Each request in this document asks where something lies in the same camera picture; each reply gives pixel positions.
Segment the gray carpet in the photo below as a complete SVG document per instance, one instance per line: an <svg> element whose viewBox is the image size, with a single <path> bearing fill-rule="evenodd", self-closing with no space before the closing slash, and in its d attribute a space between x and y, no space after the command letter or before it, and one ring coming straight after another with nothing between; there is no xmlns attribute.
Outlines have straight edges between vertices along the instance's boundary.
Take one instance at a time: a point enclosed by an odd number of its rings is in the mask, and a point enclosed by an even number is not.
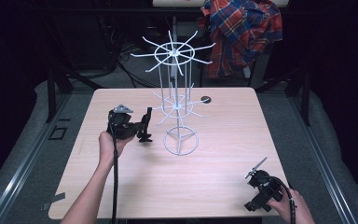
<svg viewBox="0 0 358 224"><path fill-rule="evenodd" d="M158 85L155 75L145 74L145 69L149 68L152 62L129 59L122 63L133 74ZM195 86L198 86L197 65L193 64L193 66L195 67L194 82ZM109 88L133 88L129 76L119 68L108 76L96 77L93 80ZM23 159L38 143L40 143L40 150L34 155L35 162L32 171L25 175L25 182L20 186L21 190L13 196L15 200L13 203L9 203L4 209L6 212L1 214L0 220L3 223L56 223L48 218L48 209L41 209L42 204L48 203L55 194L92 95L92 90L89 87L76 80L72 80L72 82L75 87L73 94L61 95L57 92L59 98L62 99L62 105L56 119L49 125L44 122L48 113L46 83L42 83L36 88L38 102L34 113L0 172L0 199L5 193L5 188L11 177L16 174L17 168L23 163ZM260 81L256 81L253 86L260 83ZM232 84L242 85L238 80L204 81L204 86ZM258 98L287 179L295 189L305 196L317 223L343 223L332 200L331 192L326 187L325 180L318 169L315 156L312 153L312 145L301 124L302 121L297 117L294 106L296 99L286 98L282 89L277 88L267 93L258 94ZM323 111L322 104L314 94L310 99L310 122L310 129L358 223L358 186L340 160L339 144L334 129ZM66 130L62 140L48 140L54 127ZM39 134L43 132L46 132L44 135L46 137L42 140L38 139ZM99 223L107 222L108 220L99 220ZM263 223L283 222L279 217L268 217L263 218Z"/></svg>

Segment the forearm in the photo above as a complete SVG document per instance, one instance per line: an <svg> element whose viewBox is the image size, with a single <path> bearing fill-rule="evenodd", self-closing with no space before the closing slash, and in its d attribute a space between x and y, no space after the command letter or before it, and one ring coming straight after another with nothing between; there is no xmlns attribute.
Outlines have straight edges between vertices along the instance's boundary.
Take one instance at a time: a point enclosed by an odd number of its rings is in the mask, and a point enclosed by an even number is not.
<svg viewBox="0 0 358 224"><path fill-rule="evenodd" d="M98 166L61 223L95 223L110 169Z"/></svg>

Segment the table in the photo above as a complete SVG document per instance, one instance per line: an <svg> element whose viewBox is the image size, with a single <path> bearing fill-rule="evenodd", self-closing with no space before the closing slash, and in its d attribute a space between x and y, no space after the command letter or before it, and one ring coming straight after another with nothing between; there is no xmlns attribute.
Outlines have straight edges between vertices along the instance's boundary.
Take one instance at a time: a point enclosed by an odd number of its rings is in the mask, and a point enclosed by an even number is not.
<svg viewBox="0 0 358 224"><path fill-rule="evenodd" d="M154 7L202 7L205 0L153 0ZM278 7L287 7L289 0L273 0Z"/></svg>
<svg viewBox="0 0 358 224"><path fill-rule="evenodd" d="M138 122L149 106L159 107L153 94L160 89L101 89L94 92L49 216L61 219L86 186L98 163L98 136L106 129L109 110L123 104L131 109L130 122ZM255 91L250 88L195 88L191 99L209 96L209 104L194 104L185 117L186 126L200 138L191 154L177 156L163 146L165 132L176 119L165 119L153 110L148 132L151 143L131 141L118 159L117 218L261 217L277 216L271 210L249 212L243 205L258 193L244 176L262 159L259 167L286 183L269 128ZM110 218L113 171L103 192L99 218Z"/></svg>

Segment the hand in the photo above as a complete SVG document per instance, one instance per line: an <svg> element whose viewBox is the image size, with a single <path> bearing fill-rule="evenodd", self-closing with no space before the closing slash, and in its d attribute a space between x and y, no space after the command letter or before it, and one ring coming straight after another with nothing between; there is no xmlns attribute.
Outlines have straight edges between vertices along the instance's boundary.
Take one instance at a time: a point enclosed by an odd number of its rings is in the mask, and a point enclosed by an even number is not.
<svg viewBox="0 0 358 224"><path fill-rule="evenodd" d="M120 139L116 140L118 156L121 155L124 146L126 146L127 143L129 143L134 136L124 140L120 140ZM114 158L114 150L115 150L115 147L113 145L113 137L108 132L101 132L99 141L100 141L100 162L98 165L110 169L113 166L113 158Z"/></svg>
<svg viewBox="0 0 358 224"><path fill-rule="evenodd" d="M296 190L289 189L289 191L292 194L293 199L295 200L296 224L315 223L313 221L312 214L310 213L310 209L308 208L304 197ZM286 223L290 223L291 222L290 200L289 197L287 196L287 192L284 189L284 187L281 187L281 192L282 192L282 199L280 202L277 202L274 199L270 199L267 202L267 205L275 209Z"/></svg>

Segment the red plaid shirt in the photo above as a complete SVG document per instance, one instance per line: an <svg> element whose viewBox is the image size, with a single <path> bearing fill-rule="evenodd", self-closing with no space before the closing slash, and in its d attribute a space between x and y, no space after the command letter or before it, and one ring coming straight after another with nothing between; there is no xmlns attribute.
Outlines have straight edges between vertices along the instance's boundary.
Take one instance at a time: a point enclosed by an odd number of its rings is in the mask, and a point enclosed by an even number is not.
<svg viewBox="0 0 358 224"><path fill-rule="evenodd" d="M281 12L269 0L207 0L204 8L215 43L207 77L229 76L252 63L268 43L282 40Z"/></svg>

